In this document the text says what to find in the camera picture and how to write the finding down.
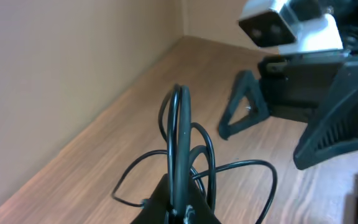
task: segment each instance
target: wooden table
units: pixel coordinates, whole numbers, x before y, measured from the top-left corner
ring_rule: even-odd
[[[224,141],[217,125],[239,70],[256,71],[264,55],[185,37],[95,119],[61,153],[0,207],[0,223],[130,223],[138,208],[110,193],[124,169],[141,154],[165,149],[157,114],[174,83],[188,85],[192,120],[209,132],[217,166],[245,159],[270,161],[278,189],[265,223],[354,223],[358,152],[306,171],[292,152],[306,124],[269,118]],[[193,132],[191,145],[202,144]],[[148,198],[166,173],[166,157],[141,162],[118,194],[132,202]],[[197,159],[200,172],[207,168]],[[271,187],[266,168],[243,167],[217,175],[216,216],[223,223],[255,223]]]

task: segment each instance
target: wood grain surface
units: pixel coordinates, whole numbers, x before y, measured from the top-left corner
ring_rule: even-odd
[[[130,223],[140,210],[114,201],[110,193],[136,157],[165,149],[157,115],[174,83],[190,87],[192,120],[209,132],[217,166],[264,159],[277,168],[278,189],[264,223],[354,223],[358,152],[299,171],[292,152],[304,123],[269,118],[228,141],[218,136],[234,77],[242,69],[256,71],[262,57],[239,47],[183,38],[0,207],[0,223]],[[203,143],[198,133],[191,137],[192,146]],[[141,162],[118,194],[135,203],[148,198],[166,173],[166,163],[164,156]],[[197,159],[195,167],[205,170],[205,159]],[[222,223],[255,223],[271,183],[270,171],[259,166],[218,173],[216,216]]]

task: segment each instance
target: black cable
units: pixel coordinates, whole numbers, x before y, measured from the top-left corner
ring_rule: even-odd
[[[167,122],[167,132],[165,132],[163,127],[163,114],[165,108],[170,101],[169,111],[168,111],[168,122]],[[118,188],[121,186],[122,182],[126,178],[127,174],[143,159],[146,159],[150,156],[157,154],[166,154],[168,161],[168,186],[170,192],[170,204],[176,211],[176,218],[182,218],[184,215],[186,202],[187,202],[187,188],[188,188],[188,175],[192,176],[192,179],[197,183],[197,186],[200,190],[200,194],[203,198],[206,199],[207,204],[209,205],[212,212],[214,212],[215,201],[216,201],[216,173],[222,172],[224,170],[233,169],[236,167],[250,166],[250,165],[262,165],[268,167],[272,171],[273,181],[272,189],[268,196],[267,202],[265,204],[262,213],[260,214],[256,224],[262,223],[265,218],[275,195],[277,188],[277,171],[274,166],[269,162],[260,161],[260,160],[249,160],[249,161],[240,161],[233,162],[231,164],[215,167],[215,156],[214,149],[212,145],[212,140],[209,137],[205,129],[198,123],[191,123],[191,109],[190,109],[190,93],[187,86],[175,85],[173,90],[168,93],[160,107],[158,112],[158,126],[161,132],[162,137],[167,142],[167,150],[155,150],[147,152],[144,155],[137,158],[123,173],[122,177],[119,179],[117,185],[115,186],[112,197],[118,202],[124,203],[133,207],[143,207],[142,204],[136,204],[127,202],[116,196]],[[189,152],[190,148],[190,131],[191,128],[197,129],[204,141],[206,146],[197,146]],[[200,155],[204,154],[208,163],[208,170],[197,173],[197,170],[192,166],[194,160]],[[205,187],[202,177],[208,176],[208,191],[205,193]]]
[[[272,189],[270,190],[270,193],[268,195],[266,204],[264,209],[262,210],[262,213],[259,215],[258,220],[256,221],[256,224],[261,224],[264,220],[264,218],[267,215],[267,212],[269,211],[270,206],[272,205],[273,202],[273,198],[274,195],[276,193],[276,189],[277,189],[277,171],[274,168],[273,165],[271,165],[271,163],[266,162],[266,161],[261,161],[261,160],[248,160],[248,161],[239,161],[239,162],[233,162],[230,164],[226,164],[223,166],[219,166],[216,168],[216,172],[222,172],[225,170],[229,170],[229,169],[233,169],[233,168],[237,168],[237,167],[243,167],[243,166],[251,166],[251,165],[262,165],[262,166],[266,166],[268,167],[271,171],[272,171],[272,177],[273,177],[273,181],[272,181]],[[192,178],[193,180],[198,180],[201,179],[205,176],[208,175],[208,170],[199,173],[198,175],[194,175]]]

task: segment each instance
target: beige wall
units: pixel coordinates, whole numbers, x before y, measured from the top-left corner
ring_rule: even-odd
[[[0,204],[181,37],[180,4],[0,0]]]
[[[238,26],[247,0],[182,0],[186,35],[260,50]]]

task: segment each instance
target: black wire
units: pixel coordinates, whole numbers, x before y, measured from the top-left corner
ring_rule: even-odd
[[[167,133],[163,127],[163,114],[165,108],[170,101],[170,107],[168,111],[168,124],[167,124]],[[177,122],[178,122],[178,110],[180,106],[180,119],[179,119],[179,139],[177,145]],[[190,175],[192,179],[197,183],[197,186],[200,190],[200,194],[203,198],[206,198],[207,204],[209,205],[212,212],[214,212],[215,201],[216,201],[216,173],[222,172],[224,170],[233,169],[236,167],[242,166],[251,166],[251,165],[262,165],[268,167],[272,171],[273,181],[272,188],[269,193],[267,202],[265,204],[262,213],[260,214],[256,224],[261,224],[265,218],[275,195],[277,189],[277,171],[274,166],[269,162],[261,160],[248,160],[248,161],[239,161],[233,162],[231,164],[215,167],[215,156],[214,149],[212,145],[212,140],[209,137],[205,129],[198,123],[191,122],[191,113],[190,113],[190,94],[187,86],[175,85],[173,90],[169,92],[160,107],[158,112],[158,127],[160,129],[161,135],[164,140],[167,142],[168,150],[154,150],[145,153],[144,155],[137,158],[123,173],[122,177],[119,179],[117,185],[115,186],[112,197],[118,202],[124,203],[133,207],[143,207],[143,204],[136,204],[127,202],[116,196],[118,188],[121,186],[122,182],[128,175],[128,173],[142,160],[157,154],[166,154],[168,161],[168,185],[170,192],[170,204],[173,205],[175,210],[179,210],[183,213],[183,208],[186,206],[187,201],[187,182],[188,182],[188,173],[190,168]],[[202,137],[204,138],[206,146],[197,146],[192,149],[190,152],[188,148],[190,147],[190,128],[197,129]],[[197,173],[197,170],[192,167],[194,160],[200,155],[204,154],[207,158],[208,170]],[[208,191],[205,193],[205,187],[202,177],[208,176]]]
[[[275,195],[276,189],[277,189],[277,171],[274,168],[274,166],[271,165],[271,163],[266,162],[266,161],[248,160],[248,161],[233,162],[231,164],[226,164],[226,165],[223,165],[223,166],[219,166],[219,167],[216,168],[216,172],[222,172],[222,171],[237,168],[237,167],[251,166],[251,165],[266,166],[272,171],[272,177],[273,177],[272,189],[270,190],[270,193],[268,195],[265,207],[262,210],[262,213],[259,215],[258,220],[256,221],[256,224],[261,224],[263,222],[264,218],[266,217],[270,206],[272,205],[273,198],[274,198],[274,195]],[[198,179],[203,178],[203,177],[205,177],[207,175],[208,175],[208,170],[206,170],[204,172],[201,172],[198,175],[194,175],[192,178],[193,178],[193,180],[198,180]]]

